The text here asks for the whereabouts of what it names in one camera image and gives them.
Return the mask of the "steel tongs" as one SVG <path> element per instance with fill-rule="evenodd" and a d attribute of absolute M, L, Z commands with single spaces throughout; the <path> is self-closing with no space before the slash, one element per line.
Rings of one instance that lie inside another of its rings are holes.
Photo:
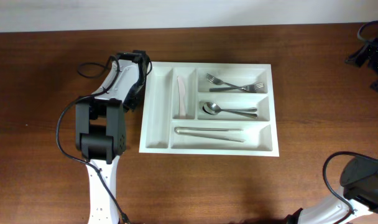
<path fill-rule="evenodd" d="M 217 139 L 231 142 L 245 142 L 244 139 L 211 134 L 211 132 L 241 132 L 242 129 L 175 127 L 173 130 L 177 135 L 182 136 L 193 136 L 198 138 Z"/>

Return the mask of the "steel fork straight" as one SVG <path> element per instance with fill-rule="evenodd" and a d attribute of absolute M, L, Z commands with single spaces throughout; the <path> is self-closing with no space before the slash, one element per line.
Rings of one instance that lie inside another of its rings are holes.
<path fill-rule="evenodd" d="M 264 83 L 255 83 L 250 85 L 244 85 L 239 87 L 226 87 L 226 88 L 210 88 L 210 92 L 220 92 L 220 91 L 231 91 L 231 90 L 239 90 L 245 92 L 256 92 L 258 89 L 263 88 L 265 85 Z"/>

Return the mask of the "steel fork angled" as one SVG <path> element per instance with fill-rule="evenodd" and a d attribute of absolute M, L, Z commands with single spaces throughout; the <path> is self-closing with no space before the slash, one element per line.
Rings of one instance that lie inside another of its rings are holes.
<path fill-rule="evenodd" d="M 228 87 L 238 87 L 238 86 L 236 86 L 236 85 L 232 85 L 232 84 L 230 84 L 230 83 L 226 83 L 226 82 L 220 80 L 219 78 L 216 78 L 216 77 L 212 76 L 212 75 L 209 74 L 209 73 L 206 74 L 206 79 L 207 79 L 209 82 L 211 82 L 212 84 L 214 84 L 214 85 L 227 85 Z"/>

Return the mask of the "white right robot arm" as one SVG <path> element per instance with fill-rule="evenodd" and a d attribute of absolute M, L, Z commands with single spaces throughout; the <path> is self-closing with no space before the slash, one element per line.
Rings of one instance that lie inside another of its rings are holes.
<path fill-rule="evenodd" d="M 377 24 L 378 21 L 371 21 L 359 28 L 357 38 L 364 45 L 351 54 L 345 63 L 361 67 L 367 62 L 367 66 L 378 75 L 378 38 L 366 39 L 362 36 L 365 28 Z M 378 92 L 378 79 L 370 88 Z M 338 156 L 353 158 L 343 169 L 340 188 L 335 191 L 328 182 L 326 170 L 330 161 Z M 378 213 L 378 159 L 356 152 L 335 152 L 325 160 L 322 176 L 331 194 L 314 207 L 300 208 L 294 214 L 287 215 L 284 223 L 349 223 L 358 217 Z"/>

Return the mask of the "steel tablespoon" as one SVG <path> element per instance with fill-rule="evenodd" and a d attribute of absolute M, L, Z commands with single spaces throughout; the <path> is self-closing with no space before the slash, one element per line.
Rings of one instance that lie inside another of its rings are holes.
<path fill-rule="evenodd" d="M 208 107 L 206 107 L 205 105 L 203 105 L 202 110 L 205 113 L 208 113 L 208 114 L 216 114 L 215 112 L 212 112 L 212 110 L 209 109 Z M 244 113 L 255 113 L 255 112 L 257 112 L 257 108 L 231 109 L 231 111 L 244 112 Z"/>
<path fill-rule="evenodd" d="M 256 114 L 256 112 L 255 113 L 244 113 L 244 112 L 231 111 L 231 109 L 222 109 L 216 103 L 212 103 L 212 102 L 206 102 L 206 103 L 204 103 L 204 105 L 206 107 L 208 107 L 209 109 L 211 109 L 212 112 L 216 113 L 216 114 L 212 114 L 212 115 L 217 115 L 221 112 L 227 112 L 227 113 L 232 113 L 232 114 L 236 114 L 236 115 L 239 115 L 239 116 L 244 116 L 244 117 L 252 118 L 252 119 L 258 118 L 258 115 Z"/>

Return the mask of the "pink plastic knife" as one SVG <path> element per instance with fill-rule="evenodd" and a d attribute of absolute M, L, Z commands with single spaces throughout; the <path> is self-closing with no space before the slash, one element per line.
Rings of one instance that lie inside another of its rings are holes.
<path fill-rule="evenodd" d="M 185 119 L 187 112 L 185 107 L 185 96 L 186 96 L 186 88 L 181 76 L 177 77 L 178 83 L 178 94 L 179 94 L 179 118 Z"/>

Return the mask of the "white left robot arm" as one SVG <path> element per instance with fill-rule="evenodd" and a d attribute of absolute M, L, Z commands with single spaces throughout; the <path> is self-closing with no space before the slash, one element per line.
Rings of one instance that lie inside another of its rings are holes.
<path fill-rule="evenodd" d="M 89 223 L 129 223 L 116 201 L 118 161 L 126 150 L 124 117 L 138 105 L 152 64 L 144 51 L 134 50 L 111 57 L 104 70 L 101 86 L 75 104 L 75 144 L 88 171 Z"/>

